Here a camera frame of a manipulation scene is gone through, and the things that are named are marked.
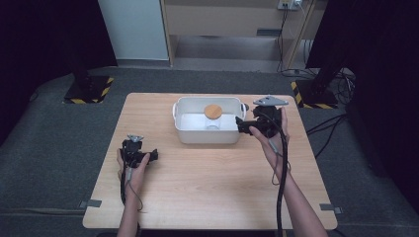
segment forearm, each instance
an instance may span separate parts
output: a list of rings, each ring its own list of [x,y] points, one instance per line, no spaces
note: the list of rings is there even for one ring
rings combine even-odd
[[[136,196],[126,196],[126,206],[121,219],[118,236],[135,236],[138,223],[138,200]]]
[[[287,173],[284,198],[287,202],[295,236],[327,236],[320,219],[290,173]]]

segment gray carpet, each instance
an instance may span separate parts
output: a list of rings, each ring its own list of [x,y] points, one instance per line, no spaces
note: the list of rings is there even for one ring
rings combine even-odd
[[[295,79],[274,73],[122,68],[96,69],[91,74],[115,78],[102,104],[62,104],[73,81],[71,75],[38,88],[36,98],[0,147],[1,208],[83,211],[79,202],[90,198],[126,95],[131,92],[293,95],[291,81]],[[305,128],[312,128],[344,114],[345,109],[340,105],[336,110],[299,112]],[[329,133],[330,129],[309,136],[314,153]],[[332,203],[344,211],[337,215],[339,231],[348,237],[419,236],[418,214],[391,180],[378,178],[369,169],[348,122],[337,126],[317,162]],[[96,236],[101,232],[85,229],[80,214],[0,213],[0,236]],[[146,231],[143,235],[176,233]],[[341,235],[330,231],[330,236]]]

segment metal bracket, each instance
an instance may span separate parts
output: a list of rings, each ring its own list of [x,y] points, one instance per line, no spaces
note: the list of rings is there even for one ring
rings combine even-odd
[[[276,97],[273,97],[271,95],[268,95],[264,98],[261,98],[259,100],[253,101],[254,105],[268,107],[268,106],[286,106],[289,102],[284,101],[281,99],[278,99]]]
[[[92,206],[92,207],[100,207],[102,204],[101,200],[94,200],[94,199],[89,199],[87,201],[80,201],[79,207],[80,208],[86,208],[87,206]]]
[[[140,140],[142,140],[144,138],[143,136],[137,136],[137,135],[132,135],[132,134],[128,134],[127,137],[132,142],[138,142],[138,141],[140,141]]]
[[[335,212],[335,214],[342,214],[343,213],[343,209],[341,207],[335,207],[333,204],[321,203],[320,204],[320,209],[321,210],[333,210]]]

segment black curtain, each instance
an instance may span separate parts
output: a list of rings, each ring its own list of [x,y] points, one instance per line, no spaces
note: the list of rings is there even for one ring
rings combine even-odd
[[[117,66],[97,0],[2,0],[0,50],[0,145],[39,85],[75,67]]]
[[[337,58],[357,77],[348,107],[354,131],[419,213],[417,9],[417,1],[329,1],[307,67],[324,67],[339,54],[332,45],[351,39],[339,45],[344,53]],[[346,21],[354,27],[343,28]]]

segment power outlet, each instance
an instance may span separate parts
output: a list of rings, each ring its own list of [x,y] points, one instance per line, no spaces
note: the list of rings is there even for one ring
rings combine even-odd
[[[301,0],[280,0],[278,2],[278,9],[279,10],[292,10],[292,11],[296,11],[298,10],[299,6],[296,3],[301,4]]]

